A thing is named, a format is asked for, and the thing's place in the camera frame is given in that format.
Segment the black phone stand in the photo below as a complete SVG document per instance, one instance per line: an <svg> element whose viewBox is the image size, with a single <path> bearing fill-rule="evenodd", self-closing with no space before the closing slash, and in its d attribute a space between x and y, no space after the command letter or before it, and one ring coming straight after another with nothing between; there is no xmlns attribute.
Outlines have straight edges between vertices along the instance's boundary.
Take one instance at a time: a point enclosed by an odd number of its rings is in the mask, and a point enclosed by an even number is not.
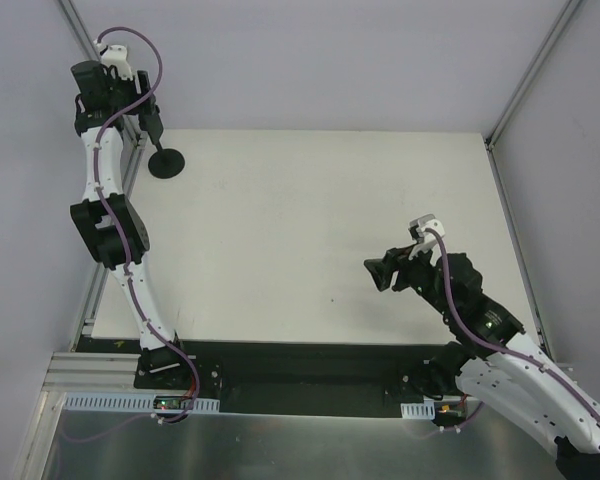
<svg viewBox="0 0 600 480"><path fill-rule="evenodd" d="M162 180L167 180L179 175L185 167L185 158L180 151L173 148L165 148L161 142L153 137L150 138L155 152L148 161L149 173Z"/></svg>

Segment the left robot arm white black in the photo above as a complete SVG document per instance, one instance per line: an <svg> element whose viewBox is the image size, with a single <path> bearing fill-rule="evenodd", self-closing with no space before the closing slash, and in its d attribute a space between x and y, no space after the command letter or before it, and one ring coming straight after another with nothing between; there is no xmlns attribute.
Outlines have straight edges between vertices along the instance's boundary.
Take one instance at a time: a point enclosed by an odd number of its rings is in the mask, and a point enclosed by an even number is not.
<svg viewBox="0 0 600 480"><path fill-rule="evenodd" d="M184 159L161 146L164 127L147 72L126 73L87 60L72 66L71 73L79 89L74 127L87 167L85 191L71 206L71 219L92 258L111 272L129 304L139 332L139 371L157 375L168 388L182 388L192 367L181 357L175 329L160 314L149 278L149 235L122 185L125 116L137 117L158 159L167 164L167 174L179 173Z"/></svg>

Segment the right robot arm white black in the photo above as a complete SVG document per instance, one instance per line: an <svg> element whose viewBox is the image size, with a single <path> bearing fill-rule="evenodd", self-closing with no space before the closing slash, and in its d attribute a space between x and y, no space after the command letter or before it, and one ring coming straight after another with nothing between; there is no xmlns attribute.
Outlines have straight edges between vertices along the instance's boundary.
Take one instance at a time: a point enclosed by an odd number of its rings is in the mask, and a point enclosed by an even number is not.
<svg viewBox="0 0 600 480"><path fill-rule="evenodd" d="M412 386L431 398L474 397L540 444L564 478L600 479L600 403L483 292L483 277L465 254L431 257L404 247L364 262L378 290L412 289L455 338L410 374Z"/></svg>

